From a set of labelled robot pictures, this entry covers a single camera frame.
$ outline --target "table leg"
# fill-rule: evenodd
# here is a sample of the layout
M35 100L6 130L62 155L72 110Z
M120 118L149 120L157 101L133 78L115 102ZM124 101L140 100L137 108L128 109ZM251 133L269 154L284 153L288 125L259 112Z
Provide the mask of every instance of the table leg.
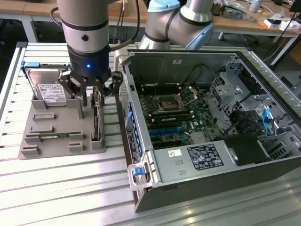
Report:
M283 47L283 49L278 53L277 57L273 60L270 66L274 66L278 63L278 61L282 58L282 55L290 48L290 46L295 42L298 37L291 38L288 43Z
M222 41L224 39L225 33L221 32L218 36L218 40Z
M23 24L28 42L39 42L35 28L33 26L32 17L30 15L22 16L19 18L19 20L21 20Z

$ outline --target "motherboard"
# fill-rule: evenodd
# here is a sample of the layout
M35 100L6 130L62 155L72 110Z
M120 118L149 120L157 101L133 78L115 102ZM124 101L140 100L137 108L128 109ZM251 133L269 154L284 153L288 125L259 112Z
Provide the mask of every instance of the motherboard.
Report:
M221 134L208 110L208 98L192 86L177 93L139 96L154 149L210 142Z

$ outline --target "green circuit board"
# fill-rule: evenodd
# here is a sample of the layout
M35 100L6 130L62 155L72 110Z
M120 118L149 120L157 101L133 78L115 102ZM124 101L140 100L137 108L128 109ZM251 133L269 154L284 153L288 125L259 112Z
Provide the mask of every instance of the green circuit board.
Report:
M196 89L179 94L140 96L154 149L210 142L221 134Z

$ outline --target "aluminum profile table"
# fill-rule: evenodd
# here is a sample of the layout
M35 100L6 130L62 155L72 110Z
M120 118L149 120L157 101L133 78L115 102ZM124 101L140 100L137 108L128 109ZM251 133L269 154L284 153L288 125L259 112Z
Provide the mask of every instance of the aluminum profile table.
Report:
M15 50L0 95L0 225L300 225L301 168L267 183L135 213L113 98L106 99L105 153L18 160L32 98L20 71L23 59L69 62L65 44Z

